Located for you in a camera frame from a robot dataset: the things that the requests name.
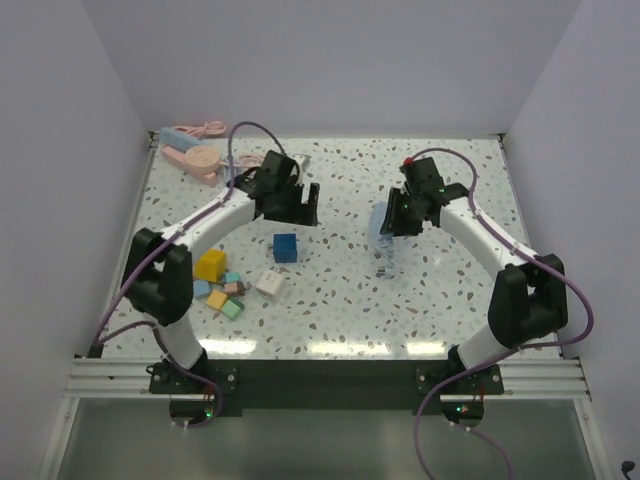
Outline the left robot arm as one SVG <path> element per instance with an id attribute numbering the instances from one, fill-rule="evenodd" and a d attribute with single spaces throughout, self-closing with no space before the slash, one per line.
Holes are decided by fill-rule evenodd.
<path id="1" fill-rule="evenodd" d="M 197 261 L 225 236 L 257 218 L 301 226 L 318 225 L 320 185 L 303 198 L 301 169 L 269 151 L 263 163 L 230 179 L 227 189 L 185 219 L 162 231 L 133 237 L 122 283 L 124 297 L 151 319 L 164 354 L 175 364 L 171 378 L 185 392 L 207 380 L 206 352 L 188 318 Z"/>

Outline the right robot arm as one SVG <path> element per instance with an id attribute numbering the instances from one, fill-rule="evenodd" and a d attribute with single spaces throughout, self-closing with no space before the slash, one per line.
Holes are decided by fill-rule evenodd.
<path id="1" fill-rule="evenodd" d="M 566 286 L 549 273 L 563 274 L 564 265 L 520 246 L 476 205 L 473 187 L 445 183 L 433 158 L 408 158 L 400 172 L 405 181 L 390 190 L 380 235 L 417 236 L 429 223 L 460 242 L 493 281 L 487 324 L 448 353 L 446 382 L 466 393 L 489 361 L 566 325 Z"/>

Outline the blue power strip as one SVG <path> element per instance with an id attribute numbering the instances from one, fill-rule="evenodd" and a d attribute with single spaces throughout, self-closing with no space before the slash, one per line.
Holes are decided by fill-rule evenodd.
<path id="1" fill-rule="evenodd" d="M 202 141 L 194 136 L 171 127 L 163 127 L 159 130 L 159 141 L 180 152 L 186 152 L 190 148 L 202 145 Z"/>

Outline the yellow and blue cube socket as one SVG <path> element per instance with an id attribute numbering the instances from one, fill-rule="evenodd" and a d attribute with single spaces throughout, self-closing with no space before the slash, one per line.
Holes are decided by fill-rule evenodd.
<path id="1" fill-rule="evenodd" d="M 381 234 L 381 227 L 386 216 L 387 204 L 378 202 L 373 205 L 368 221 L 368 233 L 371 242 L 376 245 L 384 240 L 385 235 Z"/>

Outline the white cube adapter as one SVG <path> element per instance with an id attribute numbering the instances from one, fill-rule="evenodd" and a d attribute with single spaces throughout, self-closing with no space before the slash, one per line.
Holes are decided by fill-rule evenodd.
<path id="1" fill-rule="evenodd" d="M 265 270 L 257 281 L 255 288 L 263 297 L 277 301 L 285 288 L 285 277 L 273 270 Z"/>

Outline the blue cube adapter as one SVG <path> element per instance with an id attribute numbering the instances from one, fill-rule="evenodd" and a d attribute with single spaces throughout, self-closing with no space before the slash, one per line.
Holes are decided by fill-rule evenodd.
<path id="1" fill-rule="evenodd" d="M 279 264 L 296 263 L 298 261 L 297 237 L 295 233 L 279 233 L 273 235 L 272 251 L 274 261 Z"/>

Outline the pink power strip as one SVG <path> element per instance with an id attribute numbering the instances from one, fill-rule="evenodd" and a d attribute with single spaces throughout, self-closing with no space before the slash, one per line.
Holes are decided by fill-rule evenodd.
<path id="1" fill-rule="evenodd" d="M 196 180 L 213 186 L 217 181 L 216 171 L 221 167 L 221 155 L 217 149 L 207 145 L 191 147 L 181 152 L 170 146 L 161 148 L 165 160 L 188 173 Z"/>

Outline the peach cube socket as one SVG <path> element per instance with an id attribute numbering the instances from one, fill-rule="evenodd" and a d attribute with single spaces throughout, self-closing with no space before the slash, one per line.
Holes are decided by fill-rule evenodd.
<path id="1" fill-rule="evenodd" d="M 215 172 L 221 163 L 219 151 L 208 145 L 190 148 L 184 154 L 186 168 L 197 175 L 208 175 Z"/>

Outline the green plug adapter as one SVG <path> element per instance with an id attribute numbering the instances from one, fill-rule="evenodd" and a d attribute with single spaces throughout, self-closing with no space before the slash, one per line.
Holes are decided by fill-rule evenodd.
<path id="1" fill-rule="evenodd" d="M 220 311 L 232 321 L 238 319 L 244 310 L 244 304 L 236 298 L 227 299 L 220 309 Z"/>

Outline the yellow cube adapter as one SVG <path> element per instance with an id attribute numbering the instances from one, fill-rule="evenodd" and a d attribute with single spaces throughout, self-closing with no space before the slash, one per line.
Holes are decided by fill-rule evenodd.
<path id="1" fill-rule="evenodd" d="M 227 270 L 227 255 L 224 251 L 206 251 L 194 266 L 194 278 L 218 283 Z"/>

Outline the teal plug adapter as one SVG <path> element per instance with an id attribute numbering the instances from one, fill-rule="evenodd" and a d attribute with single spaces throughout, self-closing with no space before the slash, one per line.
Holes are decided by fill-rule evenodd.
<path id="1" fill-rule="evenodd" d="M 238 272 L 226 272 L 223 276 L 224 284 L 236 283 L 241 281 L 241 275 Z"/>

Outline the mauve plug adapter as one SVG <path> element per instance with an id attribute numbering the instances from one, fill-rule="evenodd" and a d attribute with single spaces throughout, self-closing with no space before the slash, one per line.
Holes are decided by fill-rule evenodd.
<path id="1" fill-rule="evenodd" d="M 223 292 L 230 297 L 244 296 L 246 287 L 241 281 L 229 282 L 223 285 Z"/>

